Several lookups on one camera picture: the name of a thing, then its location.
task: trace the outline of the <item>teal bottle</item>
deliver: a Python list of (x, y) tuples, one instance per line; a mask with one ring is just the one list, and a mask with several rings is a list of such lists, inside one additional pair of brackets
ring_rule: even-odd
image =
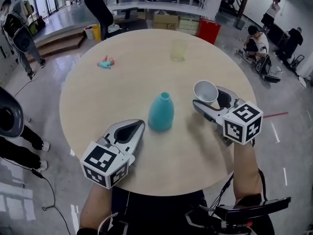
[(168, 93), (163, 92), (152, 103), (149, 110), (148, 124), (155, 131), (171, 128), (174, 119), (174, 105)]

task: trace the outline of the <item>round table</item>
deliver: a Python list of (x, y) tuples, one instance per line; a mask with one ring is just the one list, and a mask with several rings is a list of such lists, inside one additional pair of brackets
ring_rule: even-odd
[[(173, 62), (173, 39), (188, 42), (184, 62)], [(97, 62), (108, 55), (111, 69)], [(142, 143), (135, 168), (118, 186), (153, 196), (173, 196), (207, 188), (233, 169), (233, 145), (226, 147), (194, 108), (193, 87), (199, 80), (232, 90), (256, 103), (246, 76), (224, 52), (192, 35), (162, 29), (136, 30), (109, 38), (77, 61), (60, 99), (65, 137), (80, 159), (114, 123), (142, 119)], [(162, 92), (174, 103), (173, 126), (157, 133), (147, 124), (149, 108)]]

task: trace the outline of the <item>shelf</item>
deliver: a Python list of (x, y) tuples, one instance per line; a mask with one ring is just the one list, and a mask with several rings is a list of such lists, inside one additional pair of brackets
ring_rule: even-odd
[(139, 9), (156, 9), (156, 10), (173, 10), (178, 12), (184, 12), (189, 14), (195, 14), (199, 16), (206, 16), (207, 11), (197, 6), (190, 6), (181, 3), (170, 3), (170, 2), (122, 2), (117, 4), (107, 5), (110, 11), (123, 10), (129, 8)]

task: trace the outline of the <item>teal toy figure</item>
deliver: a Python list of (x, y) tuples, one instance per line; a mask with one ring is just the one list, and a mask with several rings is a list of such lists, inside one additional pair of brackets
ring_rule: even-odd
[(171, 128), (174, 119), (174, 105), (170, 95), (161, 93), (152, 103), (149, 110), (148, 124), (155, 131), (166, 131)]
[(97, 65), (101, 68), (111, 69), (111, 65), (113, 65), (114, 63), (115, 63), (114, 59), (108, 60), (108, 55), (106, 55), (103, 61), (98, 63)]

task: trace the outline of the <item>white cup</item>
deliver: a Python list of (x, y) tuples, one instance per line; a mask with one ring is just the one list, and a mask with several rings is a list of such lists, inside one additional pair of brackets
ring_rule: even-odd
[(202, 80), (194, 85), (194, 94), (197, 100), (211, 105), (219, 96), (219, 91), (211, 82)]

